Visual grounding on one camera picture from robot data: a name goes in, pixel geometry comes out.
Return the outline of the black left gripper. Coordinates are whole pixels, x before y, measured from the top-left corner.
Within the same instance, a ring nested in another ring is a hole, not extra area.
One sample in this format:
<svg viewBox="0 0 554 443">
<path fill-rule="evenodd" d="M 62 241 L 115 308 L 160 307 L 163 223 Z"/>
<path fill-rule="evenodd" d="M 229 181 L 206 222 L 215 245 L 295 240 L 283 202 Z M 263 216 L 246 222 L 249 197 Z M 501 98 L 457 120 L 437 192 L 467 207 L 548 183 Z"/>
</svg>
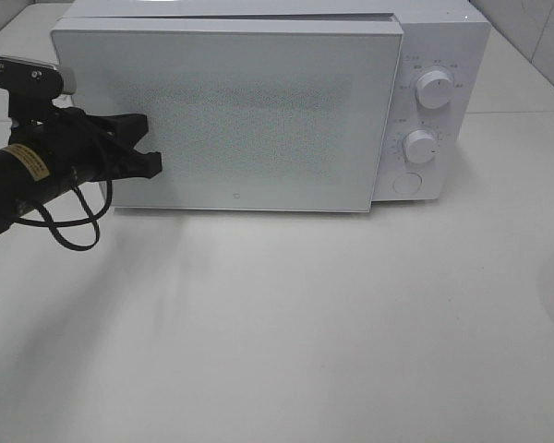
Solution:
<svg viewBox="0 0 554 443">
<path fill-rule="evenodd" d="M 77 91 L 65 66 L 0 56 L 0 89 L 8 91 L 13 126 L 6 146 L 8 194 L 65 194 L 84 183 L 151 179 L 162 172 L 162 154 L 142 153 L 145 114 L 96 116 L 53 99 Z"/>
</svg>

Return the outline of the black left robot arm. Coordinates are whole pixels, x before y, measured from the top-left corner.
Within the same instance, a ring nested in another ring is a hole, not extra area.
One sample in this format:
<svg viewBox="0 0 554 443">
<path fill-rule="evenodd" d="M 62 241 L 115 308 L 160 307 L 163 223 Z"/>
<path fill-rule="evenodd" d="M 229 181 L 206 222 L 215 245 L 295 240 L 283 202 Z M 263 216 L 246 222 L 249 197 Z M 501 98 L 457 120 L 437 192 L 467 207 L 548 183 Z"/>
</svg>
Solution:
<svg viewBox="0 0 554 443">
<path fill-rule="evenodd" d="M 0 149 L 0 234 L 12 225 L 46 228 L 61 246 L 90 250 L 61 233 L 100 219 L 113 203 L 115 180 L 146 178 L 163 170 L 159 152 L 136 146 L 148 134 L 145 114 L 97 116 L 54 100 L 76 91 L 63 66 L 0 56 L 0 89 L 8 94 L 10 136 Z"/>
</svg>

